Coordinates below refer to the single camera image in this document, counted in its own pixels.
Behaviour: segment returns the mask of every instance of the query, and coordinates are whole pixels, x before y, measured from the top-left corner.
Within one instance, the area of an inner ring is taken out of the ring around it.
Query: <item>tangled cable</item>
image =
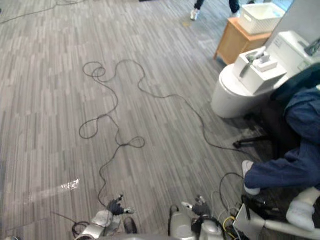
[[[127,142],[127,143],[120,143],[119,140],[118,140],[119,134],[120,134],[120,127],[118,126],[118,124],[115,122],[115,120],[114,120],[114,119],[112,118],[112,116],[110,115],[112,112],[114,112],[114,111],[117,109],[117,107],[118,107],[118,105],[119,105],[119,98],[118,98],[116,92],[115,92],[112,88],[110,88],[109,86],[107,86],[107,83],[111,82],[112,80],[114,80],[114,79],[117,77],[119,66],[120,66],[121,64],[125,64],[125,63],[133,63],[133,64],[137,65],[137,66],[140,68],[140,70],[142,71],[142,76],[140,77],[140,80],[139,80],[139,82],[138,82],[138,84],[137,84],[137,87],[138,87],[138,89],[139,89],[141,92],[143,92],[143,93],[145,93],[145,94],[147,94],[147,95],[149,95],[149,96],[151,96],[151,97],[153,97],[153,98],[156,98],[156,99],[178,98],[178,99],[183,100],[184,103],[189,107],[189,109],[191,109],[191,111],[199,118],[199,120],[200,120],[200,122],[201,122],[201,127],[202,127],[202,135],[203,135],[203,138],[204,138],[204,140],[206,141],[206,143],[207,143],[208,145],[210,145],[210,146],[212,146],[212,147],[214,147],[214,148],[217,148],[217,149],[221,149],[221,150],[228,150],[228,151],[239,152],[239,153],[242,153],[242,154],[246,154],[246,155],[250,156],[250,157],[253,158],[253,159],[257,159],[256,157],[254,157],[253,155],[251,155],[251,154],[248,153],[248,152],[245,152],[245,151],[242,151],[242,150],[239,150],[239,149],[223,147],[223,146],[219,146],[219,145],[216,145],[216,144],[211,143],[211,142],[208,140],[208,137],[207,137],[207,135],[206,135],[206,125],[205,125],[205,122],[204,122],[202,116],[191,106],[191,104],[190,104],[183,96],[178,95],[178,94],[169,94],[169,95],[166,95],[166,96],[159,96],[159,95],[155,95],[155,94],[153,94],[153,93],[151,93],[151,92],[148,92],[148,91],[144,90],[144,89],[141,87],[141,84],[142,84],[143,80],[146,79],[146,76],[147,76],[147,75],[146,75],[145,69],[143,68],[143,66],[142,66],[140,63],[138,63],[138,62],[136,62],[136,61],[134,61],[134,60],[131,60],[131,59],[121,60],[121,61],[119,61],[119,62],[116,64],[116,66],[115,66],[115,71],[114,71],[113,77],[110,78],[110,79],[108,79],[108,80],[103,81],[103,80],[101,80],[101,78],[106,74],[106,69],[103,67],[103,65],[102,65],[100,62],[98,62],[98,61],[91,61],[91,62],[86,63],[86,64],[83,66],[83,68],[82,68],[83,73],[84,73],[86,76],[90,77],[90,78],[91,78],[93,81],[95,81],[96,83],[98,83],[98,84],[100,84],[101,86],[103,86],[104,88],[107,88],[108,90],[110,90],[111,93],[112,93],[112,95],[115,97],[115,104],[114,104],[113,108],[112,108],[109,112],[107,112],[107,113],[105,113],[105,114],[101,114],[101,115],[99,115],[98,117],[95,117],[95,118],[93,118],[93,119],[90,119],[90,120],[84,122],[84,123],[81,125],[81,127],[79,128],[79,135],[80,135],[80,137],[81,137],[82,139],[86,139],[86,140],[87,140],[87,139],[92,139],[93,137],[95,137],[95,136],[98,134],[98,132],[99,132],[99,120],[101,120],[102,118],[108,117],[108,118],[113,122],[113,124],[116,126],[116,128],[117,128],[117,132],[116,132],[116,135],[115,135],[115,142],[116,142],[116,144],[118,145],[118,147],[117,147],[117,149],[115,150],[115,152],[114,152],[114,154],[112,155],[112,157],[111,157],[111,158],[100,168],[100,170],[99,170],[99,175],[100,175],[101,179],[103,180],[103,186],[102,186],[102,188],[100,189],[100,191],[99,191],[99,193],[98,193],[98,201],[100,202],[101,205],[103,205],[104,207],[106,207],[106,205],[101,201],[102,190],[103,190],[103,189],[106,187],[106,185],[107,185],[107,180],[106,180],[105,177],[103,176],[103,169],[104,169],[107,165],[109,165],[109,164],[115,159],[116,154],[117,154],[117,152],[119,151],[120,148],[130,146],[130,147],[133,147],[133,148],[136,148],[136,149],[141,149],[141,148],[143,148],[143,147],[145,146],[145,144],[146,144],[145,139],[144,139],[143,137],[141,137],[141,136],[136,136],[136,137],[132,138],[132,139],[131,139],[129,142]],[[92,72],[88,72],[88,67],[89,67],[90,65],[95,65],[95,68],[94,68],[94,70],[93,70]],[[85,136],[85,135],[83,134],[83,128],[84,128],[87,124],[92,123],[92,122],[95,122],[95,132],[94,132],[92,135]],[[225,203],[224,203],[224,201],[223,201],[223,199],[222,199],[222,196],[220,196],[220,197],[221,197],[222,204],[225,206],[225,208],[227,208],[227,206],[225,205]]]
[[[98,62],[98,61],[91,61],[91,62],[86,63],[86,64],[83,66],[83,68],[82,68],[82,71],[83,71],[83,73],[84,73],[86,76],[90,77],[93,81],[95,81],[96,83],[100,84],[100,85],[103,86],[104,88],[107,88],[108,90],[110,90],[111,93],[113,94],[113,96],[115,97],[115,104],[114,104],[113,108],[112,108],[109,112],[107,112],[107,113],[105,113],[105,114],[101,114],[101,115],[99,115],[98,117],[95,117],[95,118],[93,118],[93,119],[91,119],[91,120],[88,120],[88,121],[84,122],[84,123],[81,125],[81,127],[79,128],[79,135],[80,135],[80,137],[81,137],[82,139],[86,139],[86,140],[87,140],[87,139],[92,139],[92,138],[94,138],[94,137],[98,134],[98,132],[99,132],[99,123],[98,123],[98,122],[99,122],[99,120],[102,119],[102,118],[108,117],[108,118],[112,121],[112,123],[116,126],[116,128],[117,128],[117,131],[116,131],[116,134],[115,134],[115,138],[114,138],[114,139],[115,139],[115,142],[116,142],[116,144],[118,145],[118,147],[117,147],[116,150],[114,151],[113,156],[112,156],[104,165],[102,165],[101,168],[100,168],[100,170],[99,170],[99,175],[100,175],[101,179],[103,180],[103,186],[102,186],[102,188],[100,189],[100,191],[99,191],[99,193],[98,193],[97,199],[98,199],[99,203],[100,203],[102,206],[104,206],[105,208],[106,208],[107,206],[106,206],[106,205],[102,202],[102,200],[101,200],[102,191],[103,191],[103,189],[107,186],[107,180],[106,180],[106,178],[103,176],[103,170],[104,170],[104,168],[105,168],[106,166],[108,166],[108,165],[115,159],[115,157],[116,157],[116,155],[117,155],[117,153],[118,153],[118,151],[119,151],[120,148],[123,148],[123,147],[132,147],[132,148],[135,148],[135,149],[141,149],[141,148],[143,148],[143,147],[146,145],[145,139],[144,139],[143,137],[141,137],[141,136],[136,136],[136,137],[132,138],[132,139],[131,139],[129,142],[127,142],[127,143],[120,143],[120,141],[119,141],[119,139],[118,139],[118,138],[119,138],[119,135],[120,135],[120,127],[119,127],[119,125],[116,123],[116,121],[113,119],[113,117],[110,115],[112,112],[114,112],[114,111],[117,109],[117,107],[118,107],[118,105],[119,105],[119,98],[118,98],[118,95],[116,94],[116,92],[115,92],[111,87],[107,86],[106,84],[109,83],[109,82],[111,82],[112,80],[114,80],[114,79],[117,77],[118,67],[119,67],[119,65],[120,65],[121,63],[124,63],[124,62],[130,62],[130,60],[122,60],[122,61],[118,62],[118,64],[117,64],[116,67],[115,67],[114,76],[113,76],[112,78],[108,79],[108,80],[105,80],[105,81],[101,80],[101,77],[103,77],[103,76],[106,74],[106,69],[103,67],[103,65],[102,65],[100,62]],[[90,66],[90,65],[96,65],[96,66],[95,66],[94,70],[93,70],[91,73],[88,73],[87,68],[88,68],[88,66]],[[87,124],[92,123],[92,122],[95,122],[95,132],[94,132],[92,135],[84,136],[84,135],[82,134],[83,128],[84,128]]]
[[[20,15],[20,16],[16,16],[16,17],[10,18],[10,19],[8,19],[8,20],[5,20],[5,21],[0,22],[0,25],[6,24],[6,23],[11,22],[11,21],[16,20],[16,19],[24,18],[24,17],[26,17],[26,16],[44,13],[44,12],[47,12],[47,11],[50,11],[50,10],[55,9],[56,7],[65,7],[65,6],[77,5],[77,4],[82,4],[82,3],[84,3],[84,2],[87,2],[87,1],[89,1],[89,0],[81,0],[81,1],[57,0],[57,1],[55,2],[55,5],[53,5],[52,7],[49,7],[49,8],[40,10],[40,11],[34,11],[34,12],[30,12],[30,13],[26,13],[26,14],[23,14],[23,15]]]

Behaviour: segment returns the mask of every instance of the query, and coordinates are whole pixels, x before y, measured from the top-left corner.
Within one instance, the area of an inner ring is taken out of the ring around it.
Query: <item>wooden cabinet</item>
[[[238,20],[238,17],[228,19],[223,36],[213,57],[216,59],[217,55],[219,55],[227,65],[233,64],[239,54],[262,47],[272,34],[268,32],[249,35],[238,24]]]

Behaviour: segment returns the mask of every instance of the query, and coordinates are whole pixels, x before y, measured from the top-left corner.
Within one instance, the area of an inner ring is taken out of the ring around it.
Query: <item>white basket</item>
[[[285,11],[273,3],[242,5],[239,25],[250,35],[272,32]]]

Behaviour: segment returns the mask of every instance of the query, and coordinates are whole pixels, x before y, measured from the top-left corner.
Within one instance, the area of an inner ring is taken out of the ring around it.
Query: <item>black glove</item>
[[[123,195],[120,197],[113,199],[112,201],[109,202],[108,206],[106,209],[110,211],[114,216],[122,215],[125,213],[125,210],[123,207],[121,207],[121,203],[119,203],[123,198]]]
[[[204,198],[200,195],[197,196],[195,199],[196,204],[193,205],[192,211],[197,214],[198,216],[211,216],[211,210],[209,208],[208,203],[204,200]]]

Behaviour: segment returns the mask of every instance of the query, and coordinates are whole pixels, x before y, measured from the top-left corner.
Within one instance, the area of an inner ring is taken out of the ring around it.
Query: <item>black cable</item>
[[[77,236],[79,236],[79,235],[82,233],[82,231],[77,230],[78,227],[84,227],[84,228],[86,228],[86,227],[88,227],[88,226],[90,225],[90,223],[87,222],[87,221],[79,221],[79,222],[76,222],[76,221],[72,220],[71,218],[69,218],[69,217],[67,217],[67,216],[63,216],[63,215],[61,215],[61,214],[59,214],[59,213],[56,213],[56,212],[54,212],[54,211],[52,211],[51,213],[53,213],[54,215],[57,215],[57,216],[59,216],[59,217],[61,217],[61,218],[64,218],[64,219],[67,219],[67,220],[73,222],[72,234],[73,234],[73,237],[74,237],[74,238],[76,238]]]
[[[101,177],[102,180],[103,180],[103,186],[102,186],[102,188],[100,189],[100,191],[99,191],[99,193],[98,193],[97,199],[98,199],[98,201],[100,202],[100,204],[103,205],[105,208],[106,208],[107,206],[101,201],[101,193],[102,193],[102,190],[103,190],[103,189],[106,187],[106,185],[107,185],[107,180],[104,178],[104,176],[103,176],[103,174],[102,174],[103,169],[115,159],[116,154],[117,154],[117,152],[118,152],[118,150],[119,150],[120,148],[130,146],[130,147],[133,147],[133,148],[136,148],[136,149],[141,149],[141,148],[143,148],[143,147],[145,146],[145,144],[146,144],[145,139],[144,139],[143,137],[141,137],[141,136],[136,136],[136,137],[134,137],[134,138],[131,139],[128,143],[119,143],[119,141],[118,141],[118,136],[119,136],[119,133],[120,133],[120,128],[119,128],[118,124],[115,122],[115,120],[110,116],[110,114],[117,109],[117,107],[118,107],[118,105],[119,105],[119,98],[118,98],[116,92],[115,92],[112,88],[110,88],[109,86],[107,86],[106,84],[109,83],[110,81],[112,81],[113,79],[115,79],[115,78],[117,77],[117,75],[118,75],[118,67],[119,67],[121,64],[124,64],[124,63],[133,63],[133,64],[137,65],[137,66],[141,69],[141,71],[142,71],[142,77],[140,78],[140,80],[139,80],[139,82],[138,82],[138,84],[137,84],[137,87],[139,88],[139,90],[140,90],[141,92],[143,92],[143,93],[145,93],[145,94],[147,94],[147,95],[149,95],[149,96],[151,96],[151,97],[153,97],[153,98],[156,98],[156,99],[167,99],[167,98],[173,98],[173,97],[182,99],[182,100],[184,101],[184,103],[185,103],[185,104],[193,111],[193,113],[195,113],[196,116],[199,118],[199,120],[200,120],[200,122],[201,122],[201,127],[202,127],[202,135],[203,135],[204,140],[206,141],[206,143],[207,143],[208,145],[210,145],[210,146],[212,146],[212,147],[214,147],[214,148],[217,148],[217,149],[221,149],[221,150],[228,150],[228,151],[234,151],[234,152],[239,152],[239,153],[242,153],[242,154],[246,154],[246,155],[248,155],[249,157],[251,157],[251,158],[253,158],[253,159],[255,159],[255,160],[258,160],[256,157],[254,157],[253,155],[251,155],[251,154],[248,153],[248,152],[245,152],[245,151],[242,151],[242,150],[239,150],[239,149],[223,147],[223,146],[219,146],[219,145],[215,145],[215,144],[211,143],[211,142],[208,140],[208,138],[207,138],[207,135],[206,135],[206,125],[205,125],[205,122],[204,122],[202,116],[191,106],[191,104],[190,104],[183,96],[178,95],[178,94],[169,94],[169,95],[166,95],[166,96],[158,96],[158,95],[155,95],[155,94],[153,94],[153,93],[151,93],[151,92],[148,92],[148,91],[144,90],[144,89],[141,87],[141,83],[142,83],[142,81],[143,81],[144,79],[146,79],[146,77],[147,77],[146,71],[145,71],[145,69],[143,68],[143,66],[142,66],[140,63],[136,62],[135,60],[124,59],[124,60],[119,61],[119,62],[116,64],[116,66],[115,66],[115,70],[114,70],[114,75],[113,75],[113,77],[110,78],[110,79],[108,79],[108,80],[106,80],[106,81],[102,81],[102,80],[100,79],[101,77],[103,77],[103,76],[106,74],[106,69],[103,67],[103,65],[102,65],[100,62],[98,62],[98,61],[91,61],[91,62],[86,63],[86,64],[83,66],[83,68],[82,68],[83,73],[84,73],[86,76],[91,77],[92,80],[95,81],[96,83],[98,83],[98,84],[100,84],[101,86],[109,89],[109,90],[113,93],[113,95],[114,95],[114,97],[115,97],[115,105],[114,105],[114,107],[113,107],[109,112],[107,112],[107,113],[105,113],[105,114],[101,114],[101,115],[99,115],[99,116],[96,117],[96,118],[93,118],[93,119],[90,119],[90,120],[86,121],[86,122],[83,123],[83,124],[81,125],[81,127],[79,128],[79,135],[80,135],[80,137],[81,137],[82,139],[86,139],[86,140],[87,140],[87,139],[92,139],[93,137],[95,137],[95,136],[98,134],[98,132],[99,132],[99,124],[98,124],[98,121],[99,121],[100,119],[104,118],[104,117],[110,118],[111,121],[114,123],[114,125],[117,127],[117,132],[116,132],[116,135],[115,135],[115,142],[117,143],[118,147],[117,147],[117,149],[115,150],[112,158],[110,158],[110,160],[107,161],[107,163],[105,163],[105,164],[100,168],[100,170],[99,170],[99,175],[100,175],[100,177]],[[97,65],[97,66],[95,67],[95,69],[94,69],[91,73],[88,73],[88,72],[86,71],[86,69],[87,69],[87,67],[88,67],[89,65]],[[83,127],[84,127],[85,125],[87,125],[87,124],[89,124],[89,123],[91,123],[91,122],[95,122],[95,129],[96,129],[96,130],[95,130],[95,132],[94,132],[92,135],[90,135],[90,136],[84,136],[84,135],[82,134],[82,129],[83,129]],[[141,144],[140,144],[140,145],[134,145],[133,143],[134,143],[135,141],[140,141]],[[222,178],[222,180],[223,180],[227,175],[229,175],[229,174],[238,175],[238,174],[236,174],[236,173],[227,173],[227,174]],[[220,198],[221,198],[221,201],[222,201],[223,206],[227,209],[225,203],[224,203],[223,200],[222,200],[221,191],[220,191]]]
[[[226,204],[225,204],[225,202],[224,202],[224,199],[223,199],[223,197],[222,197],[221,187],[222,187],[222,183],[223,183],[224,179],[225,179],[227,176],[229,176],[229,175],[235,175],[235,176],[240,177],[241,179],[244,179],[241,175],[239,175],[238,173],[235,173],[235,172],[228,172],[228,173],[226,173],[226,174],[221,178],[220,184],[219,184],[219,194],[220,194],[220,199],[221,199],[222,205],[224,206],[224,208],[225,208],[226,210],[229,210],[229,209],[228,209],[228,207],[226,206]]]
[[[131,60],[122,60],[120,62],[118,62],[118,64],[115,66],[115,72],[114,72],[114,76],[108,80],[101,80],[100,78],[103,77],[105,74],[106,74],[106,69],[103,67],[103,65],[100,63],[100,62],[97,62],[97,61],[91,61],[91,62],[88,62],[86,63],[83,68],[82,68],[82,71],[83,73],[88,76],[88,77],[91,77],[93,81],[95,81],[96,83],[100,84],[101,86],[103,86],[104,88],[107,88],[108,90],[110,90],[113,94],[113,96],[115,97],[115,104],[113,106],[113,108],[105,113],[105,114],[101,114],[99,115],[98,117],[96,118],[93,118],[91,120],[88,120],[86,121],[85,123],[83,123],[81,125],[81,127],[79,128],[79,135],[82,139],[92,139],[94,138],[98,132],[99,132],[99,124],[98,124],[98,121],[104,117],[108,117],[112,122],[113,124],[116,126],[117,128],[117,131],[116,131],[116,135],[115,135],[115,142],[116,144],[118,145],[117,149],[114,151],[113,153],[113,156],[104,164],[100,167],[100,170],[99,170],[99,175],[101,177],[101,179],[103,180],[103,186],[102,188],[100,189],[99,193],[98,193],[98,196],[97,196],[97,199],[99,201],[99,203],[104,206],[105,208],[107,208],[107,206],[101,201],[101,194],[102,194],[102,191],[103,189],[106,187],[107,185],[107,180],[105,179],[105,177],[103,176],[103,169],[108,166],[116,157],[118,151],[120,148],[123,148],[123,147],[133,147],[135,149],[141,149],[143,148],[145,145],[146,145],[146,141],[143,137],[141,136],[136,136],[134,138],[132,138],[129,142],[127,143],[120,143],[120,141],[118,140],[119,138],[119,135],[120,135],[120,127],[119,125],[116,123],[116,121],[111,117],[111,113],[114,112],[118,105],[119,105],[119,98],[118,98],[118,95],[116,94],[116,92],[109,86],[107,86],[106,84],[109,83],[110,81],[112,81],[113,79],[115,79],[117,77],[117,74],[118,74],[118,67],[120,64],[124,63],[124,62],[131,62]],[[91,72],[91,73],[88,73],[87,72],[87,68],[89,65],[96,65],[95,69]],[[82,134],[82,129],[84,126],[86,126],[87,124],[89,123],[92,123],[92,122],[95,122],[95,132],[90,135],[90,136],[84,136]]]
[[[49,8],[40,10],[40,11],[34,11],[34,12],[30,12],[30,13],[26,13],[26,14],[23,14],[23,15],[20,15],[20,16],[16,16],[16,17],[10,18],[10,19],[8,19],[8,20],[5,20],[5,21],[0,22],[0,25],[6,24],[6,23],[11,22],[11,21],[16,20],[16,19],[24,18],[24,17],[26,17],[26,16],[44,13],[44,12],[47,12],[47,11],[50,11],[50,10],[55,9],[56,7],[64,7],[64,6],[77,5],[77,4],[81,4],[81,3],[87,2],[87,1],[89,1],[89,0],[81,0],[81,1],[57,0],[57,1],[55,2],[55,5],[52,6],[52,7],[49,7]]]

